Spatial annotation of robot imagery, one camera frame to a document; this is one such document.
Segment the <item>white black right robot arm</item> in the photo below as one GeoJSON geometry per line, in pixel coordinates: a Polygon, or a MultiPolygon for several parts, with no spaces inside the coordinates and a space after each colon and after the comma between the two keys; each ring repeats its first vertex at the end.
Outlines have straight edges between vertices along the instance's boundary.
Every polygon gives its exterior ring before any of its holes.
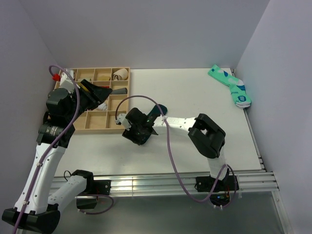
{"type": "Polygon", "coordinates": [[[149,114],[133,108],[126,114],[118,114],[115,122],[125,128],[122,136],[137,145],[145,144],[152,135],[166,134],[167,128],[170,133],[188,136],[207,158],[212,187],[222,190],[228,184],[229,168],[223,154],[226,134],[206,114],[191,118],[167,117],[155,106],[149,114]]]}

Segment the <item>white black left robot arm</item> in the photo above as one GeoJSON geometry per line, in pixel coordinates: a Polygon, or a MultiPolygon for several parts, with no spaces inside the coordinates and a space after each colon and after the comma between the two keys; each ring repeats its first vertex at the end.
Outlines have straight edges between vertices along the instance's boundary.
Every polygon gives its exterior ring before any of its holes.
{"type": "Polygon", "coordinates": [[[96,193],[93,173],[84,170],[74,171],[65,185],[52,195],[49,191],[75,132],[73,123],[85,111],[104,103],[111,92],[111,88],[96,86],[84,79],[73,92],[59,87],[48,94],[47,112],[39,129],[31,172],[14,207],[3,211],[4,222],[15,230],[51,234],[62,211],[77,195],[96,193]]]}

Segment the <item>white sock black stripes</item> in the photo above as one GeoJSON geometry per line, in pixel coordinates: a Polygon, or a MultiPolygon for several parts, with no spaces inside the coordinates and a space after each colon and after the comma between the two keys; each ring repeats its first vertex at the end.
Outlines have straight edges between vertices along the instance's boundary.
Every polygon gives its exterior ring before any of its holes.
{"type": "Polygon", "coordinates": [[[107,111],[107,109],[108,109],[108,106],[107,106],[107,104],[104,102],[104,103],[102,103],[102,104],[100,104],[97,108],[96,108],[96,110],[98,110],[98,111],[107,111]]]}

